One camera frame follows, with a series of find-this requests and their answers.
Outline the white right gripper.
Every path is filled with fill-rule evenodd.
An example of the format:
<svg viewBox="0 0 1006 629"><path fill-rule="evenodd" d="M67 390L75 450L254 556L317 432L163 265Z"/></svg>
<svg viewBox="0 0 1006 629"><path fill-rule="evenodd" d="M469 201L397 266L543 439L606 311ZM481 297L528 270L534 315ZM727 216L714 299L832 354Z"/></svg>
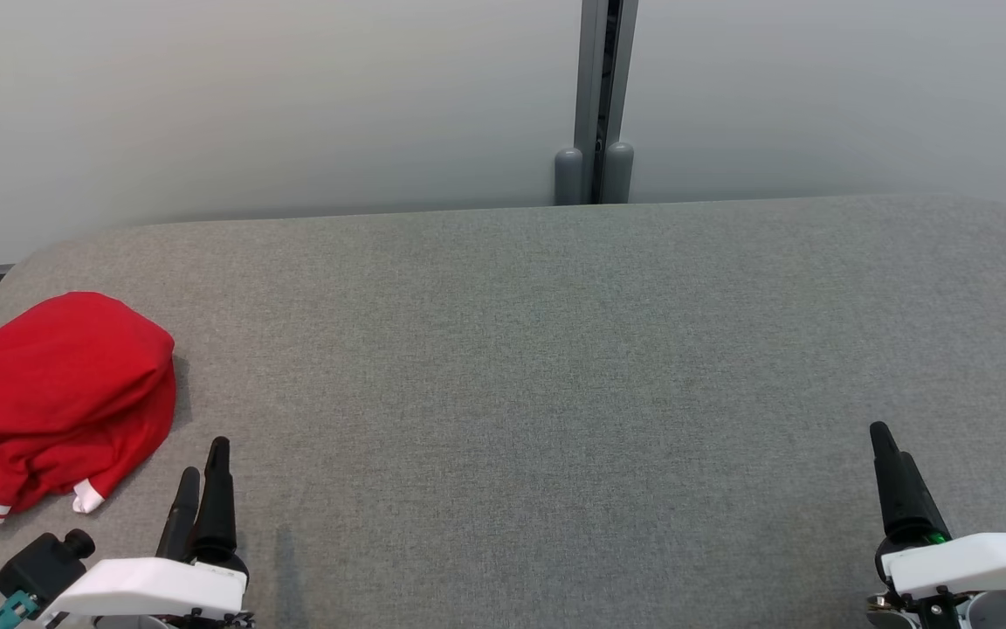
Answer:
<svg viewBox="0 0 1006 629"><path fill-rule="evenodd" d="M886 590L867 599L867 621L874 628L1006 628L1006 533L950 541L917 463L889 425L872 423L870 439L885 539L933 545L879 555Z"/></svg>

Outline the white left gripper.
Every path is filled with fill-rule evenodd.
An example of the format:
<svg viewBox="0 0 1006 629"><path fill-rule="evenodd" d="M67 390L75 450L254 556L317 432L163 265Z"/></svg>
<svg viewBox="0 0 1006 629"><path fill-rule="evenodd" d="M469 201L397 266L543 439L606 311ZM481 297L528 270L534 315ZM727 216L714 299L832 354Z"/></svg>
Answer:
<svg viewBox="0 0 1006 629"><path fill-rule="evenodd" d="M249 573L236 553L230 458L229 440L214 438L203 467L200 505L200 471L185 468L155 556L98 561L39 614L36 624L254 628L254 612L244 604Z"/></svg>

